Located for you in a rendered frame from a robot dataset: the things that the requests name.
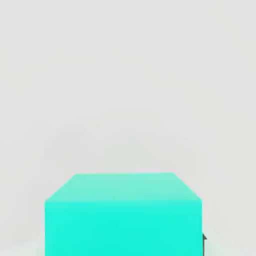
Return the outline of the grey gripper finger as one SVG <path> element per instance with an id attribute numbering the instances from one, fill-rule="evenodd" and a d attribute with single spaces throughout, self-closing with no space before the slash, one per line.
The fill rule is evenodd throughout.
<path id="1" fill-rule="evenodd" d="M 214 235 L 202 234 L 202 250 L 203 256 L 219 256 L 220 241 Z"/>

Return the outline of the small cyan cube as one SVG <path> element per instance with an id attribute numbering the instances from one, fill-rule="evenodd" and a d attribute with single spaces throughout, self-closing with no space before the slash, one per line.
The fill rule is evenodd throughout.
<path id="1" fill-rule="evenodd" d="M 203 256 L 202 200 L 173 173 L 81 173 L 44 203 L 45 256 Z"/>

